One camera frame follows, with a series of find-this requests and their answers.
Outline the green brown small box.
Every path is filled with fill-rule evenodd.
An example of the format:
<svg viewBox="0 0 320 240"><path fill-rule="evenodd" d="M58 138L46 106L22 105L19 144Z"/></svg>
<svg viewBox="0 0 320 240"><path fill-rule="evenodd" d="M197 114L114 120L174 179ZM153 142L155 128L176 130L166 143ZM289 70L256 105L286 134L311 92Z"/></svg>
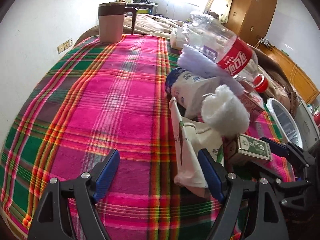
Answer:
<svg viewBox="0 0 320 240"><path fill-rule="evenodd" d="M248 161L268 163L272 161L270 145L246 134L223 142L224 158L230 165L245 165Z"/></svg>

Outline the beige paper bag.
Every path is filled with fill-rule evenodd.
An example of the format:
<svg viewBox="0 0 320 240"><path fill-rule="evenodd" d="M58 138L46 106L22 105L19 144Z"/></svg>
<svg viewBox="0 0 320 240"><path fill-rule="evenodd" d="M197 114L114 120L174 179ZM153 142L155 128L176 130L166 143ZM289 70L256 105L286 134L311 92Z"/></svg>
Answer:
<svg viewBox="0 0 320 240"><path fill-rule="evenodd" d="M197 155L206 149L215 162L224 164L222 138L219 133L204 122L197 122L181 116L177 100L169 102L174 133L177 174L174 183L186 187L193 194L209 199L210 192Z"/></svg>

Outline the white blue yogurt cup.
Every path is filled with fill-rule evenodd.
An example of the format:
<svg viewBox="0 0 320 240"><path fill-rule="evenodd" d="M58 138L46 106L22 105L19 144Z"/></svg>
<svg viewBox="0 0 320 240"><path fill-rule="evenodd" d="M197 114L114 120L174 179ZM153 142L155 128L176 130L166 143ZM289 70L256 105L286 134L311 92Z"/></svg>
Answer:
<svg viewBox="0 0 320 240"><path fill-rule="evenodd" d="M201 111L203 96L214 93L219 84L219 77L204 79L178 67L167 76L165 91L185 108L184 116L192 119Z"/></svg>

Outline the clear cola plastic bottle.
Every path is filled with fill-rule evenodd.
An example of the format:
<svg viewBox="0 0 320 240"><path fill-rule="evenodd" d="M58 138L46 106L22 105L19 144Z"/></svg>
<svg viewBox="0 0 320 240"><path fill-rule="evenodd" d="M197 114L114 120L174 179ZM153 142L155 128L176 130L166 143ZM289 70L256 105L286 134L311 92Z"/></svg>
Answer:
<svg viewBox="0 0 320 240"><path fill-rule="evenodd" d="M203 46L217 51L216 63L238 81L245 81L258 92L268 88L268 80L259 71L256 53L238 35L208 14L193 11L182 28L188 45L202 53Z"/></svg>

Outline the purple white medicine box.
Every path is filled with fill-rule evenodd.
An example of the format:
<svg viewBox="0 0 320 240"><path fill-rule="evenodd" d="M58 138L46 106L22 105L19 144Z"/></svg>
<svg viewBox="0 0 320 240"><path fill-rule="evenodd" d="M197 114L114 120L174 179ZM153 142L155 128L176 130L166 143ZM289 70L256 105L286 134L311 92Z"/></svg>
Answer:
<svg viewBox="0 0 320 240"><path fill-rule="evenodd" d="M208 46L203 46L202 53L212 61L215 61L217 58L217 51Z"/></svg>

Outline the white trash bin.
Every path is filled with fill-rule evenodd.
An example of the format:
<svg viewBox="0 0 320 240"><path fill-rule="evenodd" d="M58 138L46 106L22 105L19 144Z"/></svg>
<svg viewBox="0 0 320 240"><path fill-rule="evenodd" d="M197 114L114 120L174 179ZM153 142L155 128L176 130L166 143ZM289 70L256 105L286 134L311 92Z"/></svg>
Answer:
<svg viewBox="0 0 320 240"><path fill-rule="evenodd" d="M266 106L279 127L284 140L286 142L290 141L300 148L303 148L302 137L298 126L285 106L275 98L269 98Z"/></svg>

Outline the grey drawer nightstand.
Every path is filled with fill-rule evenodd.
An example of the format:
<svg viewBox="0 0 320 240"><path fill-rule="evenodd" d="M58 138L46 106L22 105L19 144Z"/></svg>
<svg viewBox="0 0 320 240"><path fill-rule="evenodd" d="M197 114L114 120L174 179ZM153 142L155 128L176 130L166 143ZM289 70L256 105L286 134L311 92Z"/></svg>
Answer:
<svg viewBox="0 0 320 240"><path fill-rule="evenodd" d="M319 130L303 100L299 101L294 120L300 131L303 149L306 151L311 150L319 143Z"/></svg>

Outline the red cup on nightstand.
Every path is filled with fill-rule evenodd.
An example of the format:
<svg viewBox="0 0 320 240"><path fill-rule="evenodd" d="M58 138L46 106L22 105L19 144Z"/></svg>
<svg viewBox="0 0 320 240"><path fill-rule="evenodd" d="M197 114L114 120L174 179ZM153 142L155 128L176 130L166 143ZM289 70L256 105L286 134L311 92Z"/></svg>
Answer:
<svg viewBox="0 0 320 240"><path fill-rule="evenodd" d="M314 116L313 116L313 119L315 121L315 124L317 125L317 127L320 127L320 113L316 113Z"/></svg>

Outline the red white small box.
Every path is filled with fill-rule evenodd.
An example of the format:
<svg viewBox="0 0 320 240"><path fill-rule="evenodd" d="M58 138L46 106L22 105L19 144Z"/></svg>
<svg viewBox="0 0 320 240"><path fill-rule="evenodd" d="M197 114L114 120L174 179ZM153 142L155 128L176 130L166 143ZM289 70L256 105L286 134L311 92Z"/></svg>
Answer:
<svg viewBox="0 0 320 240"><path fill-rule="evenodd" d="M244 90L244 93L239 96L239 99L250 114L251 121L256 120L265 110L263 99L256 92Z"/></svg>

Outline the wooden headboard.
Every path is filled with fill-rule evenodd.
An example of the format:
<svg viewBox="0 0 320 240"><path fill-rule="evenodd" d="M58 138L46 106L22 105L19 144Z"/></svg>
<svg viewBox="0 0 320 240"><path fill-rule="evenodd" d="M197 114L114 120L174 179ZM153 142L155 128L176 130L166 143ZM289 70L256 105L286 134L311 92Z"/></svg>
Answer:
<svg viewBox="0 0 320 240"><path fill-rule="evenodd" d="M319 96L319 90L298 64L276 47L268 47L261 44L258 49L280 65L291 85L297 90L306 104L314 102Z"/></svg>

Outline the plaid pink green bedsheet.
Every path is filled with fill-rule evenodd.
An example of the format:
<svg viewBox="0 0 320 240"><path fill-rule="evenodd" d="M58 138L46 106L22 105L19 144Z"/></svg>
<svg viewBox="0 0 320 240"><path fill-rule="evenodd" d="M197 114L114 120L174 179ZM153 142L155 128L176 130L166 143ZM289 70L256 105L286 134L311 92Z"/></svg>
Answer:
<svg viewBox="0 0 320 240"><path fill-rule="evenodd" d="M117 149L120 166L97 209L112 239L204 239L220 210L174 183L164 83L178 51L167 39L93 36L68 52L18 113L1 154L1 217L26 239L50 178L73 179Z"/></svg>

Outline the wooden wardrobe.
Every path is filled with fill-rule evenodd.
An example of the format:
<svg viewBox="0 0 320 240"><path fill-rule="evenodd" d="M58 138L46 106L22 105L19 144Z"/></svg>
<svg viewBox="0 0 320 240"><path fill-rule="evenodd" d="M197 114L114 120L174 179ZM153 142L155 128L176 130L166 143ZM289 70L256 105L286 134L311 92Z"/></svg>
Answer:
<svg viewBox="0 0 320 240"><path fill-rule="evenodd" d="M255 46L270 27L278 0L232 0L225 26Z"/></svg>

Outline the tissue pack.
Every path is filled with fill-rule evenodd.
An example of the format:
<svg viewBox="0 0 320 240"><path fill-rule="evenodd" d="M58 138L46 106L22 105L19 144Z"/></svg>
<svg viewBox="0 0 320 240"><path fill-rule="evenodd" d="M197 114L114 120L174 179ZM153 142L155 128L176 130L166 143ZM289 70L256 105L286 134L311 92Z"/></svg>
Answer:
<svg viewBox="0 0 320 240"><path fill-rule="evenodd" d="M170 46L172 49L182 50L185 44L189 44L186 36L182 33L182 27L172 29L170 34Z"/></svg>

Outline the brown beige blanket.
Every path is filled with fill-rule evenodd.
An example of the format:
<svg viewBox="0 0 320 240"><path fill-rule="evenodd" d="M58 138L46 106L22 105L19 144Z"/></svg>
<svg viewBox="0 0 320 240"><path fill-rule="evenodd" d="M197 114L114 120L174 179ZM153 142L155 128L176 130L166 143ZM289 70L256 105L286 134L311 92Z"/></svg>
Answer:
<svg viewBox="0 0 320 240"><path fill-rule="evenodd" d="M182 21L171 20L148 14L138 14L135 24L135 34L151 35L169 38L172 30L181 27ZM250 46L255 51L259 67L264 70L267 77L276 83L275 88L270 88L263 94L263 98L274 97L280 101L292 116L296 115L299 102L297 93L292 88L289 79L281 69L280 65L264 54L260 49Z"/></svg>

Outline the cluttered shelf desk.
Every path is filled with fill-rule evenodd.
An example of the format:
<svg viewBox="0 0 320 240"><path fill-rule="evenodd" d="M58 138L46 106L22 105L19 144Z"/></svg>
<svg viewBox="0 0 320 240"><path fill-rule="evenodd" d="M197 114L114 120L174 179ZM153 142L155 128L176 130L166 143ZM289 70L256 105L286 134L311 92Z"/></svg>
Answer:
<svg viewBox="0 0 320 240"><path fill-rule="evenodd" d="M158 4L150 0L116 0L116 2L124 2L128 7L137 8L139 13L150 15L157 13Z"/></svg>

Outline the pink brown travel mug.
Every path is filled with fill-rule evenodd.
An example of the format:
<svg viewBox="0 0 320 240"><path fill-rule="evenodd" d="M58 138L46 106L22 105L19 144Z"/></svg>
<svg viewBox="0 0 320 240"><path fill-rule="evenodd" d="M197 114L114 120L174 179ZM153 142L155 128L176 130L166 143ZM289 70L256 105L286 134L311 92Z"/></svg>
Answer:
<svg viewBox="0 0 320 240"><path fill-rule="evenodd" d="M138 9L128 7L125 2L101 3L98 8L99 36L101 43L118 43L123 34L127 12L132 14L131 34L135 32Z"/></svg>

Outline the wall power socket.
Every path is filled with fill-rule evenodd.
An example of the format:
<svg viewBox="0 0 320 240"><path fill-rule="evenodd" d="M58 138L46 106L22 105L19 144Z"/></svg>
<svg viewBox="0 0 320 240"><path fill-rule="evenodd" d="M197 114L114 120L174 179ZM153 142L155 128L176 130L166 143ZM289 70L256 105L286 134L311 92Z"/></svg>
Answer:
<svg viewBox="0 0 320 240"><path fill-rule="evenodd" d="M66 42L60 44L57 46L57 52L58 54L61 54L63 51L71 48L73 46L73 39L69 39Z"/></svg>

